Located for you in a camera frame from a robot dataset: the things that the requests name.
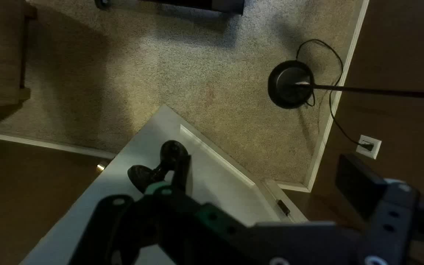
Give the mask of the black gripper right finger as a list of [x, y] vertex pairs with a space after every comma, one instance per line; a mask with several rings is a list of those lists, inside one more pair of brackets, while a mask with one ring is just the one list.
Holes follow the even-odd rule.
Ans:
[[366, 221], [416, 216], [417, 191], [401, 180], [380, 177], [355, 155], [339, 158], [336, 187]]

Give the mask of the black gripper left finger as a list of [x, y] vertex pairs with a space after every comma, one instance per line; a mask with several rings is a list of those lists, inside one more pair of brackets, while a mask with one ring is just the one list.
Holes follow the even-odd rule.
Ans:
[[164, 158], [161, 165], [152, 171], [154, 183], [146, 189], [146, 194], [154, 194], [161, 189], [173, 189], [179, 191], [188, 190], [192, 156], [183, 155], [179, 158]]

